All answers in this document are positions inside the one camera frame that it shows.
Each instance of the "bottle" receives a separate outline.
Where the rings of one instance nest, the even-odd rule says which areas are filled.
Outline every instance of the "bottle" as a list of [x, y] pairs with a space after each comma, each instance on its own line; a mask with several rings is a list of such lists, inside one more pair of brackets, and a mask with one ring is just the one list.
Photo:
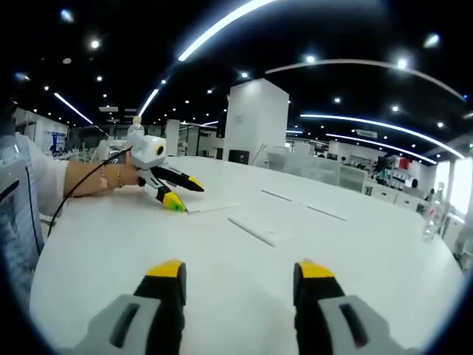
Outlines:
[[143, 137], [145, 135], [145, 128], [141, 126], [141, 117], [134, 116], [133, 124], [128, 128], [128, 134], [126, 135], [126, 145], [135, 146], [139, 140], [135, 140], [135, 137]]
[[429, 210], [426, 216], [426, 225], [423, 228], [423, 238], [433, 240], [434, 236], [440, 231], [445, 215], [446, 203], [443, 200], [444, 184], [439, 183], [435, 196], [430, 201]]

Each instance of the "glass wall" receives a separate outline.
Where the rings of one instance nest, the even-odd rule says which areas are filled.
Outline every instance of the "glass wall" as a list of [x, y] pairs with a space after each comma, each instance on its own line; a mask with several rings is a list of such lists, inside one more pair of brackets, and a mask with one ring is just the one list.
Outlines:
[[453, 187], [450, 203], [461, 213], [466, 214], [472, 191], [473, 160], [472, 158], [455, 161]]

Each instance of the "wrist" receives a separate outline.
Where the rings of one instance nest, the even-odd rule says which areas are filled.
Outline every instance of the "wrist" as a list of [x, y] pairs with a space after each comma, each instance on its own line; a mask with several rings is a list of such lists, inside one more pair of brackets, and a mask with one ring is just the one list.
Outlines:
[[120, 178], [121, 183], [125, 185], [138, 185], [139, 183], [139, 174], [138, 170], [134, 166], [130, 165], [120, 165]]

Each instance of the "white table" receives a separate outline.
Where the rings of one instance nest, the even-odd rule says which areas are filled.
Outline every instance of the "white table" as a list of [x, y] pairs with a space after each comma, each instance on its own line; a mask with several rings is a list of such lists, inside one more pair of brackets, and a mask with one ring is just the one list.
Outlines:
[[[179, 214], [139, 188], [73, 200], [43, 250], [30, 301], [53, 346], [75, 345], [101, 309], [175, 257], [188, 270], [182, 355], [297, 354], [293, 264], [305, 257], [330, 268], [405, 347], [429, 341], [456, 303], [463, 275], [442, 240], [422, 241], [415, 213], [281, 172], [197, 157], [169, 163], [205, 187], [202, 194], [175, 189], [188, 205], [238, 206]], [[241, 212], [272, 218], [293, 238], [273, 248], [228, 222]]]

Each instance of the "bracelet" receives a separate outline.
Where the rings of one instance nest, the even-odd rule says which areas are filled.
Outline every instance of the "bracelet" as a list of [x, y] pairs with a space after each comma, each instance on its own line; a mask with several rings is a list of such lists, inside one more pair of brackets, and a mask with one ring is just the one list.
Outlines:
[[110, 189], [109, 181], [105, 177], [105, 166], [101, 167], [101, 188], [104, 190]]
[[120, 171], [120, 168], [118, 168], [117, 180], [118, 180], [118, 188], [121, 189], [121, 188], [123, 187], [123, 183], [121, 182], [121, 171]]

